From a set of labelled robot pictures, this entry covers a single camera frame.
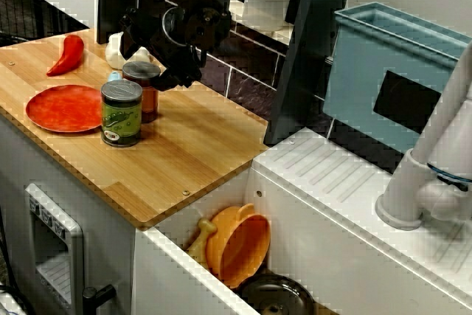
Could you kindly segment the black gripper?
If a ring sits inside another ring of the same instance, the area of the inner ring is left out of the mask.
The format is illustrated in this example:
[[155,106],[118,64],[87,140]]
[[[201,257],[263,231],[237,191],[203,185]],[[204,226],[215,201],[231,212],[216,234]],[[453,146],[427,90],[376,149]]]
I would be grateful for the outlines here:
[[201,80],[207,54],[229,35],[231,16],[211,7],[190,15],[182,7],[171,7],[158,16],[129,7],[119,24],[122,56],[129,59],[139,48],[146,48],[167,67],[150,84],[158,91],[167,91]]

